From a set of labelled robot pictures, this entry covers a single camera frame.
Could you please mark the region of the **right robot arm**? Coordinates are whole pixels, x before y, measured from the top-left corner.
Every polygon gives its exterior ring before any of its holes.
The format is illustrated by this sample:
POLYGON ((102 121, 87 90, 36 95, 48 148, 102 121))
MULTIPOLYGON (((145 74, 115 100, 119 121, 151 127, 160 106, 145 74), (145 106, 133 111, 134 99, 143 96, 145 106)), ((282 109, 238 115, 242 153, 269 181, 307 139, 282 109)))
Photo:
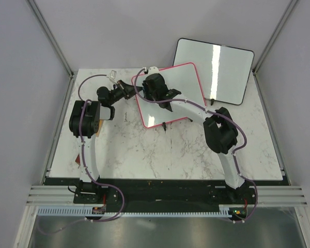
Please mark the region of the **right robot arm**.
POLYGON ((156 103, 172 113, 182 114, 203 127, 207 146, 219 156, 225 183, 229 186, 226 190, 227 199, 234 204, 243 200, 245 191, 241 186, 245 179, 236 158, 238 126, 233 122, 228 109, 206 109, 186 98, 182 92, 169 89, 159 73, 147 76, 142 85, 145 101, 156 103))

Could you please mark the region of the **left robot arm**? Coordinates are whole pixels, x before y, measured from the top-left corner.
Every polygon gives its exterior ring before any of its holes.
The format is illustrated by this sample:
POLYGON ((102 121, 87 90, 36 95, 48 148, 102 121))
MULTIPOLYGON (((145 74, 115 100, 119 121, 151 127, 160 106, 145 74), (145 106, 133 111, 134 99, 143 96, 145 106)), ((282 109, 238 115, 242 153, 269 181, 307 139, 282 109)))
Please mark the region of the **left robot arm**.
POLYGON ((100 122, 113 120, 113 104, 121 99, 130 99, 142 91, 141 86, 132 86, 119 80, 110 90, 105 86, 97 89, 97 101, 76 100, 69 119, 69 129, 79 144, 81 165, 80 180, 91 183, 100 178, 96 164, 95 141, 100 131, 100 122))

